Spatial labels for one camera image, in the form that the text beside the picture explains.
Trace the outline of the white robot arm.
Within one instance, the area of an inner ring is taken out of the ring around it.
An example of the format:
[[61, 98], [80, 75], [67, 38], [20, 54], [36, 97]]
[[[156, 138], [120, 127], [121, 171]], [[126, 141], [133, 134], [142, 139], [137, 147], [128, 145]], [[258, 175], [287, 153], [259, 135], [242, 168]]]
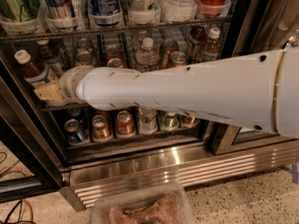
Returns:
[[36, 90], [55, 105], [144, 106], [299, 137], [299, 48], [140, 73], [77, 66]]

